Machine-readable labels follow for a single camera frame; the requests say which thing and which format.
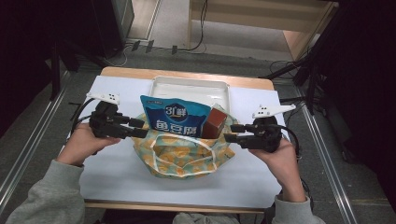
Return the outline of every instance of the blue snack bag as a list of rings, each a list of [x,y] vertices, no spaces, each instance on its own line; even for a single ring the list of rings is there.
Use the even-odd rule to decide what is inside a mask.
[[[140,100],[151,129],[201,137],[211,107],[177,98],[162,99],[141,95]]]

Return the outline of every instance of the black equipment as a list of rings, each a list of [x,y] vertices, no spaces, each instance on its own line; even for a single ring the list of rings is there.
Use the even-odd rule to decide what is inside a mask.
[[[275,152],[279,147],[282,132],[278,127],[275,117],[254,119],[253,124],[231,125],[233,133],[250,132],[253,135],[237,136],[233,133],[225,133],[225,140],[229,143],[237,143],[241,148],[264,149],[267,152]]]
[[[117,112],[118,107],[108,102],[101,101],[92,112],[90,127],[96,137],[125,137],[145,138],[149,130],[141,129],[144,121],[141,119],[130,119]]]

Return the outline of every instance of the person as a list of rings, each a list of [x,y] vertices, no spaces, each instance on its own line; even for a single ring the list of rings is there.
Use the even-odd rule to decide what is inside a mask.
[[[59,156],[52,160],[43,179],[29,190],[28,198],[7,219],[12,223],[83,223],[85,204],[79,192],[79,178],[84,161],[103,148],[117,144],[118,138],[96,138],[87,123],[77,126]],[[309,198],[305,196],[300,180],[294,147],[282,139],[274,153],[250,150],[268,165],[282,187],[276,195],[276,216],[273,224],[324,223],[311,212]],[[238,223],[229,215],[179,213],[174,224]]]

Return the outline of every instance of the gray sleeve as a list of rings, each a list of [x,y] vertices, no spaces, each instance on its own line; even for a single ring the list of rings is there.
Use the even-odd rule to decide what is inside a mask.
[[[11,223],[83,223],[84,199],[79,193],[83,168],[52,161],[44,178],[7,220]]]
[[[311,211],[310,200],[306,202],[289,203],[282,200],[282,195],[275,197],[276,215],[272,224],[324,224],[319,217],[315,217]]]

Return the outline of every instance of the wrist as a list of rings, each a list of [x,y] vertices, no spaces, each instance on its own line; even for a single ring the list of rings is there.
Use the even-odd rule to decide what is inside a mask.
[[[303,203],[306,201],[305,192],[301,182],[282,186],[283,201],[291,203]]]

